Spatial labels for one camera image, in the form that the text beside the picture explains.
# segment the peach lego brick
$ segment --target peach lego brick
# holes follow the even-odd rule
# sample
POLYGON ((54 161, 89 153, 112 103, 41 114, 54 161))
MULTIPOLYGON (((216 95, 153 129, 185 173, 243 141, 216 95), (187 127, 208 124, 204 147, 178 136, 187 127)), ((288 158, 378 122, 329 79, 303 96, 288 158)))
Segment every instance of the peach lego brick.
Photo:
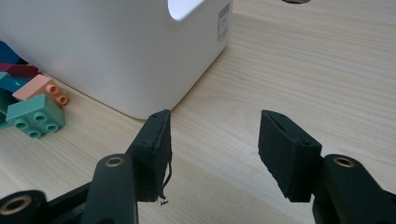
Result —
POLYGON ((18 91, 15 91, 12 96, 23 101, 39 94, 46 94, 57 106, 66 105, 69 100, 51 78, 43 75, 34 77, 18 91))

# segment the white container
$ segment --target white container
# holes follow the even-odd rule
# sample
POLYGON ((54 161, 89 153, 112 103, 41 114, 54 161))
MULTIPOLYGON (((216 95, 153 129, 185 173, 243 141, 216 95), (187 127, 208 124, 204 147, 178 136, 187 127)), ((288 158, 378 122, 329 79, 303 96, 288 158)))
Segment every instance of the white container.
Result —
POLYGON ((24 60, 139 119, 172 109, 228 41, 233 0, 0 0, 24 60))

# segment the wood grain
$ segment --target wood grain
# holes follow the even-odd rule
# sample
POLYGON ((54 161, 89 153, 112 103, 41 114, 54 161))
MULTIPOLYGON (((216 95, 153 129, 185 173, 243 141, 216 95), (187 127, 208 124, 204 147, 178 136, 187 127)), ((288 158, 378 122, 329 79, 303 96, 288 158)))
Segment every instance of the wood grain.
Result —
MULTIPOLYGON (((141 223, 314 223, 289 203, 258 155, 262 109, 360 161, 396 192, 396 5, 390 0, 234 0, 228 47, 172 114, 169 203, 140 203, 141 223)), ((0 131, 0 197, 53 199, 124 152, 143 125, 63 85, 66 126, 39 140, 0 131)))

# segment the toy block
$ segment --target toy block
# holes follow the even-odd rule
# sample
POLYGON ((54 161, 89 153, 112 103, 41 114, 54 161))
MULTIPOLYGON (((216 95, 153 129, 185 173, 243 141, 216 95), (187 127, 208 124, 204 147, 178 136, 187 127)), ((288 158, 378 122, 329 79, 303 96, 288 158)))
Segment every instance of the toy block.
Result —
POLYGON ((0 41, 0 63, 26 63, 6 43, 0 41))
POLYGON ((17 102, 17 99, 12 97, 10 92, 0 90, 0 130, 11 126, 11 124, 6 122, 7 109, 9 105, 17 102))
POLYGON ((38 68, 33 65, 0 63, 0 72, 7 72, 13 77, 34 78, 38 74, 38 68))
POLYGON ((12 96, 20 101, 27 100, 39 94, 46 94, 57 106, 67 104, 66 94, 49 77, 37 75, 26 85, 14 92, 12 96))
POLYGON ((0 88, 6 91, 15 92, 30 80, 29 77, 12 77, 9 73, 0 72, 0 88))
POLYGON ((6 121, 32 138, 65 125, 64 112, 46 94, 10 105, 6 121))

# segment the green lego brick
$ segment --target green lego brick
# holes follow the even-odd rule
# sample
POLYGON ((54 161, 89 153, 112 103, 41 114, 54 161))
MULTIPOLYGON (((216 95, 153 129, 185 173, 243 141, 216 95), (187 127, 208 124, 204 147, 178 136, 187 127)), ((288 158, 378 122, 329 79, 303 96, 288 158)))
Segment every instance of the green lego brick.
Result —
POLYGON ((65 125, 64 112, 45 94, 10 105, 6 121, 32 138, 65 125))
POLYGON ((11 77, 11 75, 7 72, 0 72, 0 80, 5 78, 5 77, 11 77))
POLYGON ((5 129, 11 124, 6 122, 6 114, 9 105, 13 105, 18 101, 11 96, 10 93, 0 90, 0 130, 5 129))

